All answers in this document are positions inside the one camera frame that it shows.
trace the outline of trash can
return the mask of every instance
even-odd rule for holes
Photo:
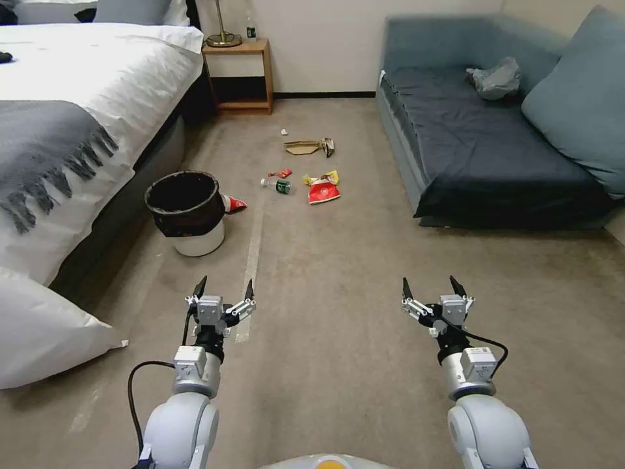
[[[208,173],[179,171],[159,179],[145,192],[145,205],[180,254],[208,254],[223,241],[225,207],[219,183]]]

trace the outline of wall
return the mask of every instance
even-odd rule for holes
[[[268,37],[277,92],[374,91],[389,14],[497,12],[501,0],[221,0],[224,27],[245,33],[253,4]],[[197,0],[204,32],[219,31],[214,0]]]
[[[554,31],[572,36],[588,12],[600,0],[506,0],[502,11]],[[625,14],[625,0],[603,0],[601,4]],[[625,210],[621,210],[606,226],[621,244],[625,244]]]

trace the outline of wooden nightstand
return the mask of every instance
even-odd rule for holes
[[[202,48],[210,90],[220,114],[271,114],[273,81],[269,40],[231,48]]]

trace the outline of table lamp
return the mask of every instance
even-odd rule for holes
[[[219,18],[219,28],[221,28],[219,34],[211,35],[206,39],[206,45],[211,47],[233,47],[238,46],[243,42],[241,35],[234,35],[223,30],[223,20],[221,19],[221,8],[219,7],[219,0],[215,0],[217,5],[217,17]]]

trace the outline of brass lamp base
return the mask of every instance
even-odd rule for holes
[[[234,47],[243,42],[241,35],[234,35],[222,31],[217,35],[211,35],[206,39],[206,45],[210,47]]]

